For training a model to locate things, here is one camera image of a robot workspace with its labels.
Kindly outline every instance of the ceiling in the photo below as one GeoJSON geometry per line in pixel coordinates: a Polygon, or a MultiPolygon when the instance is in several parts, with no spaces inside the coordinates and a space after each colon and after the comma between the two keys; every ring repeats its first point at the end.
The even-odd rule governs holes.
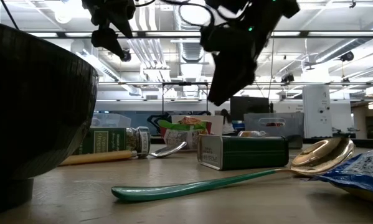
{"type": "MultiPolygon", "coordinates": [[[[74,6],[70,10],[72,18],[68,22],[64,21],[65,23],[60,23],[63,22],[63,20],[60,20],[62,17],[58,17],[59,13],[57,8],[62,5],[60,1],[7,0],[5,2],[19,28],[26,32],[88,32],[95,30],[97,27],[91,24],[89,14],[85,13],[82,9],[80,0],[70,1],[74,2],[74,6]]],[[[349,8],[351,0],[299,0],[298,2],[301,11],[291,19],[282,17],[275,30],[370,30],[368,25],[373,25],[373,1],[371,0],[356,0],[356,7],[352,9],[349,8]]],[[[147,13],[147,10],[148,9],[145,7],[137,8],[135,13],[136,27],[134,27],[134,30],[151,30],[154,28],[149,23],[148,15],[150,12],[147,13]]],[[[154,22],[157,30],[177,29],[173,10],[174,8],[172,6],[161,4],[159,1],[156,2],[154,22]]],[[[182,15],[194,20],[199,20],[199,18],[196,18],[196,15],[190,13],[190,10],[183,10],[182,15]]],[[[215,19],[216,23],[221,22],[217,16],[215,19]]],[[[0,22],[12,26],[1,3],[0,22]]],[[[303,80],[301,78],[301,74],[303,73],[301,67],[294,66],[292,69],[285,69],[285,67],[292,62],[294,62],[294,64],[301,63],[301,60],[304,60],[307,55],[315,56],[320,54],[343,40],[345,39],[271,39],[258,58],[258,69],[256,72],[257,81],[269,82],[271,74],[276,80],[280,81],[280,77],[286,72],[292,72],[296,81],[303,80]]],[[[50,41],[66,49],[70,49],[73,42],[72,39],[53,39],[50,41]]],[[[171,79],[182,78],[184,73],[180,68],[180,62],[182,60],[180,61],[179,44],[174,43],[174,41],[176,40],[159,40],[164,58],[169,67],[169,76],[171,79]]],[[[116,55],[111,54],[105,49],[98,49],[97,56],[120,74],[124,81],[141,81],[139,79],[139,73],[141,71],[140,60],[136,57],[135,52],[132,47],[129,46],[127,40],[121,39],[119,42],[123,48],[131,48],[133,58],[130,62],[122,62],[116,55]]],[[[373,39],[351,51],[354,53],[355,58],[351,62],[344,62],[344,69],[342,69],[341,61],[339,60],[330,60],[319,65],[329,71],[329,76],[332,81],[339,82],[343,74],[351,75],[373,67],[373,39]]],[[[205,53],[205,56],[199,63],[202,64],[201,72],[199,72],[200,79],[209,82],[215,69],[211,55],[205,53]]],[[[353,81],[367,82],[372,79],[373,72],[370,72],[353,81]]]]}

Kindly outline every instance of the silver spoon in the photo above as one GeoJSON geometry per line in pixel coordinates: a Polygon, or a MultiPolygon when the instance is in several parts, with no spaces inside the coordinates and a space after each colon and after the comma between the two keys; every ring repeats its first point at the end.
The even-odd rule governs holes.
{"type": "Polygon", "coordinates": [[[157,151],[150,152],[149,155],[153,156],[153,157],[156,157],[156,158],[164,158],[166,156],[169,156],[169,155],[181,150],[185,146],[186,146],[186,142],[182,142],[182,143],[180,143],[178,145],[175,145],[175,146],[166,146],[166,147],[164,147],[162,149],[159,149],[157,151]]]}

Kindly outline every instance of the green spoon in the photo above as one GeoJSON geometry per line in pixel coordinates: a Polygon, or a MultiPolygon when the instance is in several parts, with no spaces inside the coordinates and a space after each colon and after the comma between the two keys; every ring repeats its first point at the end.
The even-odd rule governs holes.
{"type": "Polygon", "coordinates": [[[354,143],[348,138],[326,139],[313,144],[296,156],[291,162],[290,169],[266,170],[252,174],[238,175],[235,177],[172,186],[112,187],[111,192],[122,201],[142,202],[179,197],[205,190],[212,190],[217,187],[279,172],[291,172],[305,176],[319,175],[349,159],[354,152],[354,148],[354,143]]]}

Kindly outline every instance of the desk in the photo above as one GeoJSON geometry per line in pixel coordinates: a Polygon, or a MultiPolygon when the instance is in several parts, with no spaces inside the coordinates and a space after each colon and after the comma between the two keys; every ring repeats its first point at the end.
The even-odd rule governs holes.
{"type": "Polygon", "coordinates": [[[197,163],[195,152],[58,167],[35,178],[33,199],[1,213],[0,224],[373,223],[373,203],[331,184],[304,182],[289,174],[153,202],[121,203],[110,192],[114,185],[171,185],[251,171],[210,169],[197,163]]]}

